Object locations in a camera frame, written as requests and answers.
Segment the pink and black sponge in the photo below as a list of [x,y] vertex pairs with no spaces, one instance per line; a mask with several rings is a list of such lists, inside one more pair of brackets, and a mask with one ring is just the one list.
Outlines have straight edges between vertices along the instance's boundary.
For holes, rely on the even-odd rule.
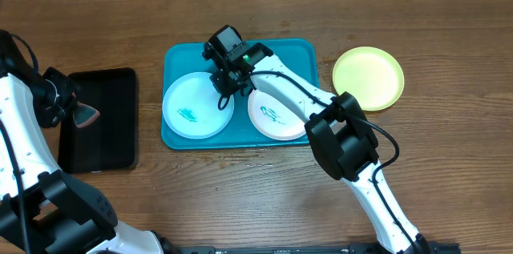
[[77,128],[89,126],[99,116],[100,113],[98,110],[81,102],[77,102],[77,107],[73,111],[73,120]]

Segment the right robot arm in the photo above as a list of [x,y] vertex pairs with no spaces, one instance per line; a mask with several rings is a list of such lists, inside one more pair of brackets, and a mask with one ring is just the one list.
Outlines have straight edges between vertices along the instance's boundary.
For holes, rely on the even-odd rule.
[[291,71],[261,43],[206,42],[203,57],[216,72],[211,80],[223,97],[246,87],[275,98],[305,124],[314,158],[333,179],[343,181],[369,217],[381,248],[388,253],[428,253],[429,245],[408,220],[383,174],[377,134],[386,131],[366,119],[349,93],[323,91]]

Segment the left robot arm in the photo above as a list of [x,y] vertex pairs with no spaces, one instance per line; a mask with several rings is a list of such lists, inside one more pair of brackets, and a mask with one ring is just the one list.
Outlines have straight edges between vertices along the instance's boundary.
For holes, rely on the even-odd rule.
[[75,82],[26,62],[1,32],[1,236],[26,253],[174,253],[153,231],[118,220],[95,187],[61,170],[42,129],[83,114]]

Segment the light blue plate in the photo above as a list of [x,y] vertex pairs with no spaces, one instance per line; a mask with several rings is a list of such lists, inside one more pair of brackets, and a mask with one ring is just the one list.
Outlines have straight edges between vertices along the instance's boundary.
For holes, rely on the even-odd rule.
[[178,78],[166,90],[163,116],[168,127],[187,139],[206,139],[220,133],[232,118],[235,105],[230,99],[221,110],[221,98],[208,72],[193,72]]

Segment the yellow-green plate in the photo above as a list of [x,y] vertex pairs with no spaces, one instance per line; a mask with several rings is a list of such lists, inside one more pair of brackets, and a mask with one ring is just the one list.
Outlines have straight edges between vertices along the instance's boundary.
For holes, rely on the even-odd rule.
[[401,97],[405,86],[402,68],[384,50],[360,46],[346,51],[333,66],[333,85],[341,95],[349,92],[364,111],[381,111]]

